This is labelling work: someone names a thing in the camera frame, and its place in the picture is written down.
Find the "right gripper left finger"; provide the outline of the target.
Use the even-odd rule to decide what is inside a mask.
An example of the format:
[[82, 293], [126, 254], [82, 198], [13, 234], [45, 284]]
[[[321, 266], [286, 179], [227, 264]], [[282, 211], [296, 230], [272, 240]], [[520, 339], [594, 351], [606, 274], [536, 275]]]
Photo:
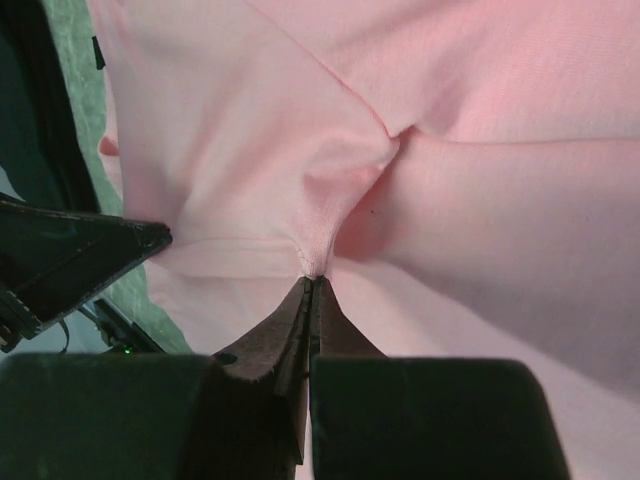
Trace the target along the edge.
[[313, 281], [296, 281], [281, 304], [218, 351], [216, 433], [231, 465], [301, 465], [308, 409]]

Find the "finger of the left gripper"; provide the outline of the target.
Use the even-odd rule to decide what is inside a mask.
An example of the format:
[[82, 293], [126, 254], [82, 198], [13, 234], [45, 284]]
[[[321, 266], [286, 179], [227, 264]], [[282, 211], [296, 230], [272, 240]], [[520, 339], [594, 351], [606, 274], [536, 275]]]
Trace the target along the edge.
[[1, 196], [1, 350], [78, 310], [172, 242], [162, 223], [37, 208]]

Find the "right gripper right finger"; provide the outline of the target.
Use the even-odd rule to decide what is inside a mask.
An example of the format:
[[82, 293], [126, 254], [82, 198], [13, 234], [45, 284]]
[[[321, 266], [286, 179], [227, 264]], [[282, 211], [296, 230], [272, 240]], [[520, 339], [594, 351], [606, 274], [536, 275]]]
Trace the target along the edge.
[[312, 283], [309, 359], [319, 356], [384, 359], [378, 349], [344, 314], [328, 278]]

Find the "pink t shirt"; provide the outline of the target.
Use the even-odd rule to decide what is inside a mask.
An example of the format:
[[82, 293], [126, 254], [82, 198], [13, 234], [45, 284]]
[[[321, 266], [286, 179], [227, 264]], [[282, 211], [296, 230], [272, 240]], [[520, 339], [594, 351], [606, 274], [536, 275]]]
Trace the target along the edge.
[[92, 1], [99, 154], [196, 352], [301, 276], [395, 356], [510, 357], [639, 475], [635, 1]]

